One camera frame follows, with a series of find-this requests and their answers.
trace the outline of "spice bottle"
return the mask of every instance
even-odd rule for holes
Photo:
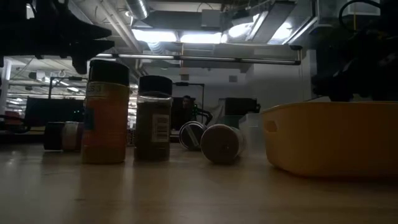
[[[169,78],[140,77],[134,159],[166,161],[170,156],[170,114],[173,82]]]
[[[81,149],[83,163],[124,161],[129,94],[126,66],[105,60],[91,61]]]

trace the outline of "glass jar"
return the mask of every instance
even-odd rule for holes
[[[165,77],[140,77],[134,135],[135,160],[169,159],[172,85],[172,80]]]

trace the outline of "white container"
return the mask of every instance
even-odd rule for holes
[[[215,164],[232,164],[246,148],[240,130],[223,124],[208,128],[201,138],[201,150]]]
[[[248,113],[239,120],[239,130],[246,140],[247,155],[266,154],[261,115]]]

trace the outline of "fluorescent light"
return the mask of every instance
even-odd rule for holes
[[[68,90],[75,91],[75,92],[79,92],[79,89],[77,89],[77,88],[75,88],[75,87],[68,87]]]
[[[177,37],[174,31],[155,31],[155,30],[137,30],[133,29],[132,33],[137,40],[148,43],[154,42],[176,42]]]
[[[192,44],[219,44],[221,41],[221,33],[215,34],[185,34],[180,39],[183,43]]]
[[[12,104],[15,104],[15,105],[18,105],[18,104],[19,104],[18,102],[12,101],[12,100],[9,100],[8,102],[10,102],[10,103],[12,103]]]
[[[223,35],[221,36],[221,43],[227,43],[227,42],[228,42],[228,35],[223,34]]]
[[[283,23],[279,29],[275,32],[274,36],[271,38],[271,40],[282,40],[290,37],[292,33],[292,25],[288,22]]]
[[[318,21],[318,17],[314,17],[299,33],[295,34],[290,40],[287,41],[288,44],[292,44],[297,38],[304,34],[314,23]]]
[[[253,22],[256,22],[259,16],[260,16],[260,14],[254,15],[253,16]]]
[[[253,26],[252,22],[248,22],[245,24],[239,24],[239,25],[236,25],[236,26],[230,28],[228,31],[228,34],[232,38],[237,38],[239,36],[242,36],[243,34],[248,33],[252,26]]]

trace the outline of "metal frame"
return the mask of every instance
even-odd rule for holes
[[[81,77],[50,77],[50,86],[49,86],[49,99],[51,99],[51,94],[52,94],[52,88],[53,88],[53,86],[52,86],[52,81],[54,80],[54,79],[57,79],[57,80],[59,80],[59,82],[61,82],[61,80],[64,80],[64,79],[68,79],[68,80],[74,80],[75,79],[75,81],[77,81],[78,79],[79,79],[79,81],[81,81],[81,80],[88,80],[88,78],[81,78]]]
[[[98,58],[135,58],[152,60],[198,60],[231,63],[262,63],[269,65],[301,65],[299,60],[281,60],[272,58],[230,58],[230,57],[205,57],[189,55],[151,55],[151,54],[98,54]]]

